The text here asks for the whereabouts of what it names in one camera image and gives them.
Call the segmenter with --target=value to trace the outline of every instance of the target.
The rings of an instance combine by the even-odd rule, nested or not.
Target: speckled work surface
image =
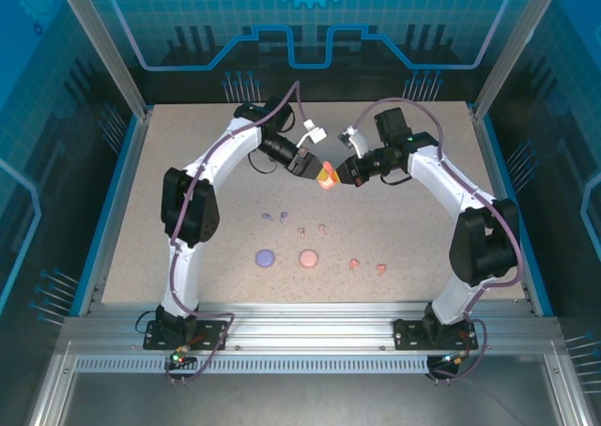
[[[307,114],[330,136],[310,145],[314,154],[334,167],[350,155],[337,139],[367,103],[308,103]],[[445,152],[483,189],[491,191],[482,155],[463,102],[428,102],[445,130]],[[159,302],[168,267],[167,235],[159,214],[162,177],[169,167],[183,168],[215,141],[230,121],[234,105],[158,105],[154,109],[102,301]],[[428,118],[403,107],[414,132],[436,136]],[[361,130],[372,147],[380,146],[370,113]],[[296,143],[301,124],[288,137]],[[269,169],[254,153],[256,166]],[[404,176],[401,171],[390,180]],[[255,172],[247,160],[217,193],[221,224],[209,241],[198,295],[213,302],[354,302],[425,300],[437,296],[451,277],[448,251],[455,224],[419,182],[388,187],[378,179],[356,189],[321,189],[315,181],[290,175],[282,167],[273,174]],[[287,212],[284,223],[280,213]],[[262,218],[269,213],[274,221]],[[326,235],[319,232],[326,227]],[[305,229],[301,240],[298,229]],[[254,262],[262,249],[275,252],[275,264]],[[299,254],[316,250],[315,268],[303,268]],[[349,271],[352,258],[360,265]],[[386,264],[378,275],[378,264]],[[506,277],[512,277],[511,271]],[[519,286],[487,297],[523,297]]]

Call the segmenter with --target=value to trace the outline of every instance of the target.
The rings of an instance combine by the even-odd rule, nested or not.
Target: blue frame edge
[[[111,207],[113,206],[113,201],[116,195],[116,187],[119,184],[119,180],[123,173],[123,166],[125,165],[125,159],[128,155],[128,152],[130,151],[131,138],[133,137],[133,133],[135,132],[137,122],[138,118],[133,114],[131,116],[130,125],[128,126],[128,131],[125,135],[125,139],[123,140],[123,145],[121,146],[119,158],[116,161],[115,170],[113,171],[113,177],[111,178],[111,184],[109,185],[109,190],[107,191],[106,197],[104,198],[104,205],[102,206],[102,211],[100,213],[98,225],[96,226],[96,232],[94,233],[94,237],[92,238],[92,244],[90,245],[90,249],[85,259],[84,270],[82,271],[82,277],[79,280],[79,284],[77,285],[77,291],[75,292],[75,298],[73,299],[73,303],[71,304],[69,316],[78,316],[78,312],[82,308],[82,304],[84,303],[85,293],[87,292],[87,286],[90,284],[90,278],[92,277],[92,268],[94,267],[94,262],[96,261],[96,257],[98,255],[100,241],[102,240],[102,236],[104,235],[104,231],[106,229],[106,223],[109,218],[109,212],[111,211]]]
[[[499,141],[497,140],[497,134],[495,133],[495,130],[492,127],[492,121],[490,120],[488,114],[486,114],[484,117],[484,123],[486,127],[486,133],[488,134],[488,139],[490,140],[490,144],[492,145],[492,151],[494,153],[495,160],[497,161],[497,165],[499,166],[499,173],[501,174],[503,186],[507,191],[507,196],[512,201],[514,201],[517,207],[519,208],[516,193],[514,192],[514,188],[511,185],[511,180],[507,172],[507,167],[505,166],[505,160],[503,159],[501,153],[501,147],[499,146]],[[524,224],[524,220],[522,220],[521,212],[519,213],[519,236],[521,238],[522,249],[524,250],[524,254],[528,262],[528,266],[530,268],[532,282],[534,284],[533,288],[536,291],[536,295],[538,296],[538,301],[541,306],[542,314],[543,316],[553,316],[553,309],[551,308],[551,303],[548,299],[547,289],[545,288],[543,276],[541,275],[538,263],[536,262],[534,250],[532,249],[532,243],[530,242],[530,237],[528,236],[528,231],[526,230],[526,224]]]

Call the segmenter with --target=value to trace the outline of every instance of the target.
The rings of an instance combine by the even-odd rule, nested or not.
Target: small purple object
[[[256,254],[254,260],[262,268],[269,268],[275,262],[275,254],[272,250],[261,250]]]

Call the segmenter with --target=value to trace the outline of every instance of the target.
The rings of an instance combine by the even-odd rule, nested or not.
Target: small pink object
[[[317,265],[319,256],[313,250],[304,250],[299,255],[300,266],[303,268],[313,268]]]

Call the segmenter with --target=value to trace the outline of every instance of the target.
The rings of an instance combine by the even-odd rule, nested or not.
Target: robotic arm
[[[429,341],[438,345],[443,336],[456,336],[452,331],[462,326],[464,311],[478,292],[517,263],[501,225],[473,193],[479,192],[495,206],[518,238],[517,207],[509,199],[495,200],[480,190],[443,156],[470,189],[457,183],[440,164],[438,142],[426,132],[414,134],[401,109],[385,111],[375,119],[384,146],[369,150],[359,132],[348,128],[339,138],[347,147],[354,148],[356,155],[343,162],[336,173],[341,183],[359,187],[374,175],[387,175],[400,168],[429,189],[455,221],[449,252],[455,276],[428,304],[423,320]]]
[[[165,225],[165,233],[171,237],[181,214],[184,195],[200,165],[203,164],[205,167],[194,187],[193,197],[177,236],[181,253],[173,275],[175,291],[179,300],[190,311],[198,307],[196,284],[205,243],[213,237],[219,226],[220,216],[215,193],[236,165],[250,152],[259,149],[271,159],[284,165],[292,175],[315,180],[322,169],[319,159],[302,146],[302,142],[305,138],[310,138],[314,143],[321,141],[326,137],[324,129],[315,126],[311,120],[305,121],[307,132],[297,145],[280,135],[288,118],[293,114],[288,104],[260,127],[245,129],[269,114],[280,101],[271,98],[262,107],[251,103],[240,105],[234,112],[234,118],[229,126],[216,142],[223,141],[222,144],[207,160],[208,152],[183,171],[171,168],[164,176],[161,220]],[[171,267],[176,246],[170,245],[169,250]],[[169,282],[161,305],[157,309],[157,320],[164,327],[175,331],[177,335],[184,336],[187,335],[186,324],[194,320],[174,301]]]

